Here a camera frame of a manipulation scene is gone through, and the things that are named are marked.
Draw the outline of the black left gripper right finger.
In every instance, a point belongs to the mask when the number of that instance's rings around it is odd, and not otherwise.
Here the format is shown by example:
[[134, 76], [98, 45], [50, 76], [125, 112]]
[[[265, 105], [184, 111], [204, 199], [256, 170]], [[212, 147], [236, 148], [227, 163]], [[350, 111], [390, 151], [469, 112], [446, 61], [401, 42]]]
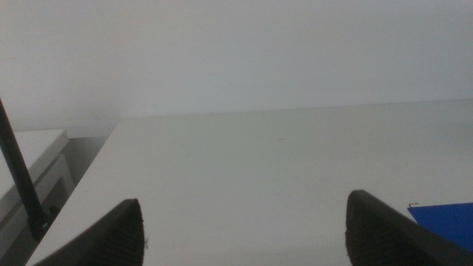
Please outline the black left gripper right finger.
[[472, 264], [472, 253], [422, 228], [364, 190], [347, 198], [345, 246], [352, 265]]

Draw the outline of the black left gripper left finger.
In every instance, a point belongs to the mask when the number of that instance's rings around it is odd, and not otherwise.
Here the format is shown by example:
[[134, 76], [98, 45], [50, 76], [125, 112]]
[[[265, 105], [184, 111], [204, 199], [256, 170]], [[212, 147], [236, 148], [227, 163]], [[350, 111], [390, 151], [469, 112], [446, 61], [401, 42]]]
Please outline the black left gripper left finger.
[[141, 266], [145, 236], [140, 203], [125, 199], [39, 266]]

